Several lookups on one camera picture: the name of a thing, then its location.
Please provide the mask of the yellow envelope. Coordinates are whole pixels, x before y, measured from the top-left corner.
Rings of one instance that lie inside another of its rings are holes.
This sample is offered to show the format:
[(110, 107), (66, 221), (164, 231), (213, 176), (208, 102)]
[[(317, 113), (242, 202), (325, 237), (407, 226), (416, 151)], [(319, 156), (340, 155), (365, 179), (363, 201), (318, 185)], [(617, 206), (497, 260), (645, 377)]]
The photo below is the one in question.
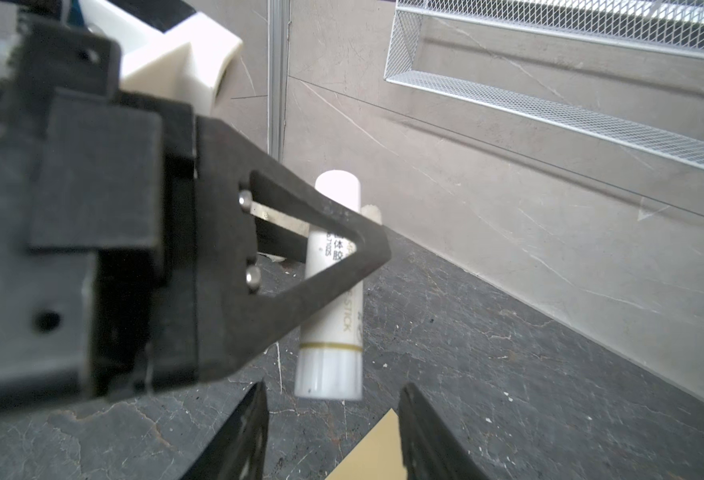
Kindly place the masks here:
[(328, 475), (328, 480), (406, 480), (399, 417), (390, 409)]

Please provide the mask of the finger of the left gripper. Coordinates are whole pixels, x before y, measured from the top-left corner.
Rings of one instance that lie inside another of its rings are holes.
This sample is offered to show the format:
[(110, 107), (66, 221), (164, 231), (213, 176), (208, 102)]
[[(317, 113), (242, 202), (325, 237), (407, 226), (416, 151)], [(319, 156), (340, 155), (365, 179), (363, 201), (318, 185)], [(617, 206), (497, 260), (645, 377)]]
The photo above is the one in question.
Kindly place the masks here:
[(251, 215), (255, 219), (259, 254), (272, 262), (304, 264), (310, 225), (272, 207), (254, 203)]
[[(224, 379), (391, 258), (383, 226), (319, 193), (225, 122), (197, 120), (195, 181), (198, 378)], [(350, 257), (269, 296), (255, 280), (255, 219), (272, 207), (352, 241)]]

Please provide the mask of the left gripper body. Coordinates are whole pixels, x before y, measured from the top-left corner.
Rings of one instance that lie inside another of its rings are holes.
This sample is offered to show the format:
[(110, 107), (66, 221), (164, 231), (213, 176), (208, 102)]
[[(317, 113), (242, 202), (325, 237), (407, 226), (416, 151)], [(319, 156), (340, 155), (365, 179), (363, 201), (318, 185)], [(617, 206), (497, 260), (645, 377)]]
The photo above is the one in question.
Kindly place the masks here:
[(0, 413), (194, 383), (196, 118), (25, 15), (0, 98)]

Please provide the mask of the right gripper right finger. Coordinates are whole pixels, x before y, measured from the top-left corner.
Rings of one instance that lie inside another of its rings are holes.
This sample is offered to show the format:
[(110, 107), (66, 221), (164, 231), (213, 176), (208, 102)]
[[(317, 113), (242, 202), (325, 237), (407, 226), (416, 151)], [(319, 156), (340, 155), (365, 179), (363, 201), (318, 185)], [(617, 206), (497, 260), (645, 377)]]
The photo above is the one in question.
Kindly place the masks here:
[(414, 383), (400, 392), (399, 431), (408, 480), (489, 480)]

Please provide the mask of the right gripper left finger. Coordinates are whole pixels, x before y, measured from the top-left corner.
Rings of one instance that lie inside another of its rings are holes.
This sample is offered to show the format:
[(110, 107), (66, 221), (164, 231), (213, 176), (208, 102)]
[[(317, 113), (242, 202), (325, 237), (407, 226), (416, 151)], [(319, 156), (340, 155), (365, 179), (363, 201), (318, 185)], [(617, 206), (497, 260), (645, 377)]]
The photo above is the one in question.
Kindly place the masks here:
[(267, 387), (259, 381), (251, 386), (182, 479), (262, 479), (269, 415)]

